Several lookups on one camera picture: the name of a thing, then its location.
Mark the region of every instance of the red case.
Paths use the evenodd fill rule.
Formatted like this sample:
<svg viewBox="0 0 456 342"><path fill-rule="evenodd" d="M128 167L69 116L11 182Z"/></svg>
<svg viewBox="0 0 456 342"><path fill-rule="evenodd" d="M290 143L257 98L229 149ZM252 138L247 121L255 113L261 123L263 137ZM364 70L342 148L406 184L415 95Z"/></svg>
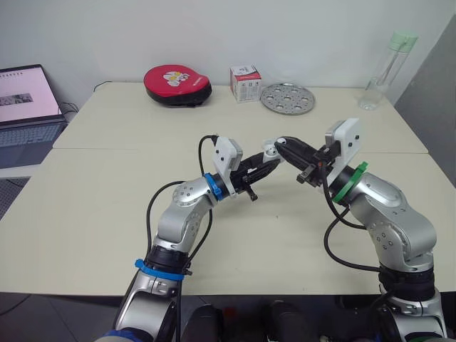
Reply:
<svg viewBox="0 0 456 342"><path fill-rule="evenodd" d="M147 94L165 105L201 105L211 95L206 76L179 65L156 66L144 76Z"/></svg>

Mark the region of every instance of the laptop keyboard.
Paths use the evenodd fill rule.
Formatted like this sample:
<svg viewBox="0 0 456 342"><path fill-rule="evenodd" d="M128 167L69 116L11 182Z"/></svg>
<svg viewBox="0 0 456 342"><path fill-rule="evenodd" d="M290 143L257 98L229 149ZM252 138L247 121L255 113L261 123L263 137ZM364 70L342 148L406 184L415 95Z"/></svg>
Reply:
<svg viewBox="0 0 456 342"><path fill-rule="evenodd" d="M46 125L0 131L0 147L19 146L52 141L60 125Z"/></svg>

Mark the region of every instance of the plastic water bottle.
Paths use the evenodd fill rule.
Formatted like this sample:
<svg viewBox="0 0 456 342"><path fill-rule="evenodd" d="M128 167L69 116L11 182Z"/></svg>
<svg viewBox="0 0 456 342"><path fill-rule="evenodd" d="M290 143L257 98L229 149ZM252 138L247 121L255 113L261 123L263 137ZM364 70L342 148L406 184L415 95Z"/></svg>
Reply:
<svg viewBox="0 0 456 342"><path fill-rule="evenodd" d="M374 110L378 107L417 39L418 36L415 34L394 32L374 76L369 80L363 97L359 100L358 104L361 108Z"/></svg>

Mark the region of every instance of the laptop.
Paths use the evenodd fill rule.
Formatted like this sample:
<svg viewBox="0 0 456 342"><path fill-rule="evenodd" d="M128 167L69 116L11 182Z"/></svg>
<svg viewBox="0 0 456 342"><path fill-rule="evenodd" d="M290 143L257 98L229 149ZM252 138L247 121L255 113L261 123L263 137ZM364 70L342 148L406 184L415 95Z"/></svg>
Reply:
<svg viewBox="0 0 456 342"><path fill-rule="evenodd" d="M66 126L41 65L0 70L0 169L40 164Z"/></svg>

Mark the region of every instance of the cartoon sticker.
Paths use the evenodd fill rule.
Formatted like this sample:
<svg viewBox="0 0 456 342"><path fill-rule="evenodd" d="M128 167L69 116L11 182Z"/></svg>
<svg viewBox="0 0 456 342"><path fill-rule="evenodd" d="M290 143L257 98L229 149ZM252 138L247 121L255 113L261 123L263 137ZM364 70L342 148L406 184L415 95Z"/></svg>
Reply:
<svg viewBox="0 0 456 342"><path fill-rule="evenodd" d="M168 81L168 84L172 87L177 87L181 82L186 81L190 75L188 73L181 73L179 71L169 71L163 78Z"/></svg>

